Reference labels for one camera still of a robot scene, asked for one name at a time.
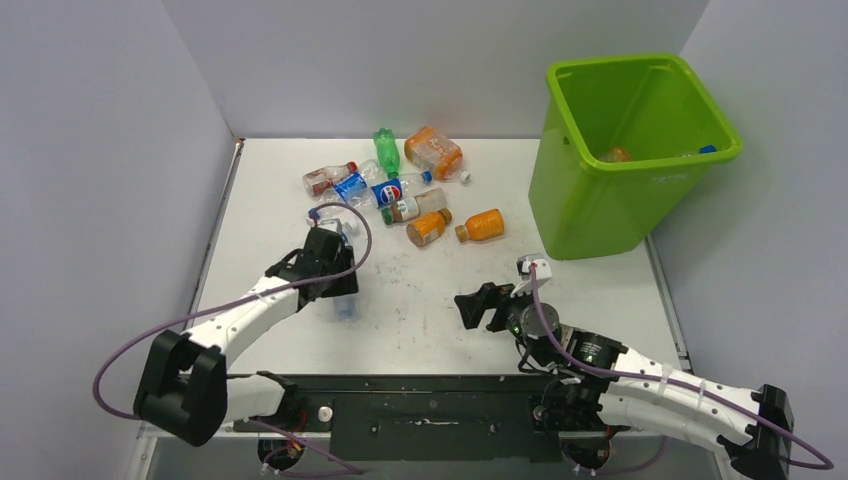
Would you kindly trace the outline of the small orange juice bottle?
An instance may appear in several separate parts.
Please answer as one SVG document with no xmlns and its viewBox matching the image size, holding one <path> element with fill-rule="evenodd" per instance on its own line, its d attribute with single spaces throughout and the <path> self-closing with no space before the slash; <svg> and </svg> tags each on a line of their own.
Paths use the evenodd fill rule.
<svg viewBox="0 0 848 480">
<path fill-rule="evenodd" d="M 452 221 L 448 208 L 422 214 L 406 226 L 408 239 L 416 247 L 424 247 L 439 238 Z"/>
</svg>

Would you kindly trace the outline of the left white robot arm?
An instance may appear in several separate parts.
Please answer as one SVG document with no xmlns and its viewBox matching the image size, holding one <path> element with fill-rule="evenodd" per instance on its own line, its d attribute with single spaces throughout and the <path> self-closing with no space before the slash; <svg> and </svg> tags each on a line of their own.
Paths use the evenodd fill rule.
<svg viewBox="0 0 848 480">
<path fill-rule="evenodd" d="M 282 320 L 309 303 L 355 294 L 354 250 L 341 223 L 311 228 L 304 245 L 269 267 L 238 306 L 182 333 L 164 331 L 151 344 L 133 412 L 192 446 L 225 423 L 260 417 L 271 429 L 298 416 L 296 386 L 270 372 L 230 376 L 234 361 Z"/>
</svg>

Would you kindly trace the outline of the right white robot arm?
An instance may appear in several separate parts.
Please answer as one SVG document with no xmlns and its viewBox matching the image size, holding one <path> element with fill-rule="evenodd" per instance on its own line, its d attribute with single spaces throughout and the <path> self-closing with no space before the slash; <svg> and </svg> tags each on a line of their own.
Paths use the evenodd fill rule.
<svg viewBox="0 0 848 480">
<path fill-rule="evenodd" d="M 546 374 L 567 385 L 557 421 L 572 427 L 649 430 L 702 447 L 750 479 L 785 479 L 793 416 L 786 393 L 725 386 L 652 360 L 603 335 L 566 326 L 547 303 L 510 284 L 488 282 L 455 296 L 463 326 L 476 329 L 487 311 L 492 333 L 510 333 L 523 373 Z"/>
</svg>

